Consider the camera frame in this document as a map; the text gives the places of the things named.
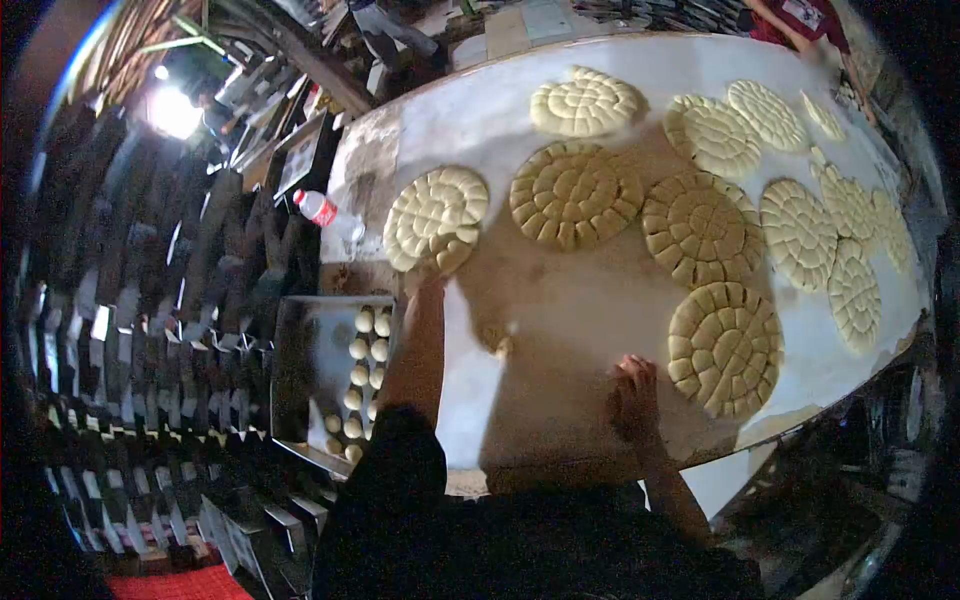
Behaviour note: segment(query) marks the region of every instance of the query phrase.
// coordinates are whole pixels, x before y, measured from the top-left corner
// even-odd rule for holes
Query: hand
[[[660,411],[657,408],[657,367],[635,354],[613,367],[616,389],[607,399],[607,412],[617,435],[638,450],[660,451]]]

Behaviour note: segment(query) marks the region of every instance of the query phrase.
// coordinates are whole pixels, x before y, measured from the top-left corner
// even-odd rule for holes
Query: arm
[[[651,510],[663,513],[700,546],[710,546],[707,518],[660,438],[657,368],[635,355],[624,356],[614,375],[617,385],[608,411],[618,435],[634,447],[639,462],[649,469],[645,481]]]

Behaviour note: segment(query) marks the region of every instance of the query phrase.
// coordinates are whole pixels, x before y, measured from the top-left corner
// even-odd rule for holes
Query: flatbread dough
[[[739,187],[704,171],[667,178],[643,207],[647,248],[690,288],[739,281],[760,264],[760,220]]]
[[[530,98],[530,119],[538,130],[591,137],[630,123],[639,104],[631,86],[584,66],[573,67],[571,79],[543,84]]]
[[[797,113],[769,88],[738,80],[728,88],[730,106],[740,111],[760,139],[777,150],[806,150],[806,130]]]
[[[894,270],[900,274],[910,273],[917,252],[902,213],[882,189],[874,190],[873,200],[877,239],[883,243]]]
[[[783,362],[774,305],[735,282],[698,288],[670,321],[667,371],[712,417],[745,417],[770,399]]]
[[[813,119],[813,122],[824,130],[828,138],[837,142],[842,142],[847,139],[847,133],[840,127],[840,122],[837,121],[836,116],[832,112],[810,100],[809,96],[802,90],[800,95],[804,97],[806,112],[810,115],[810,118]]]
[[[827,288],[837,252],[837,227],[805,187],[771,183],[760,198],[760,224],[774,268],[805,292]]]
[[[614,237],[643,207],[643,186],[627,160],[596,144],[557,142],[516,172],[514,222],[527,237],[572,252]]]
[[[442,270],[452,271],[469,256],[462,247],[476,243],[489,203],[487,186],[469,169],[442,167],[420,176],[387,213],[387,259],[398,271],[409,271],[430,252]]]
[[[837,226],[840,237],[850,237],[863,244],[867,255],[875,249],[876,214],[867,192],[856,180],[840,177],[835,165],[822,167],[810,164],[810,173],[820,182],[824,206]]]
[[[754,128],[730,105],[677,96],[663,116],[666,138],[684,158],[721,177],[738,178],[760,163]]]
[[[880,289],[863,248],[840,240],[828,284],[830,308],[847,348],[862,354],[874,346],[880,329]]]

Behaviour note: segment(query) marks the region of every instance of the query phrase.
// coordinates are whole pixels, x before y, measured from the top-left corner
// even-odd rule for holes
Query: dough with scored pattern
[[[571,81],[543,84],[530,98],[530,119],[542,132],[592,137],[630,123],[639,105],[636,90],[609,75],[573,67]]]

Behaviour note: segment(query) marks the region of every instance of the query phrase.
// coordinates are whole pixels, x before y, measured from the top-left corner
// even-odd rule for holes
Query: dough ball
[[[387,340],[379,339],[376,342],[373,342],[373,346],[370,347],[370,356],[373,357],[378,363],[383,363],[387,361],[387,352],[390,349],[390,343]]]
[[[340,418],[336,415],[327,415],[324,417],[324,427],[330,433],[337,433],[340,431]]]
[[[360,449],[359,445],[350,444],[347,446],[347,460],[356,465],[361,458],[363,458],[363,450]]]
[[[370,370],[367,369],[367,365],[354,367],[353,371],[350,372],[350,381],[353,382],[353,385],[360,387],[367,385],[367,382],[370,381]]]
[[[383,367],[377,367],[370,373],[370,385],[375,390],[379,390],[380,386],[383,385],[383,375],[385,371]]]
[[[373,322],[373,331],[376,331],[376,334],[381,338],[390,337],[390,315],[387,313],[380,313],[376,316],[376,321]]]
[[[347,390],[347,393],[344,394],[344,406],[346,406],[348,410],[358,411],[362,405],[363,395],[360,394],[360,390],[355,390],[353,388]]]
[[[365,306],[363,310],[357,313],[353,324],[356,325],[357,331],[360,333],[370,333],[370,330],[373,329],[373,311]]]
[[[340,454],[344,451],[344,445],[340,444],[340,440],[337,440],[336,438],[327,438],[326,451],[330,454]]]
[[[344,434],[351,440],[356,440],[363,435],[363,423],[356,417],[350,417],[344,423]]]
[[[357,338],[350,342],[350,356],[360,360],[361,358],[367,358],[367,351],[370,349],[367,346],[367,340],[363,338]]]

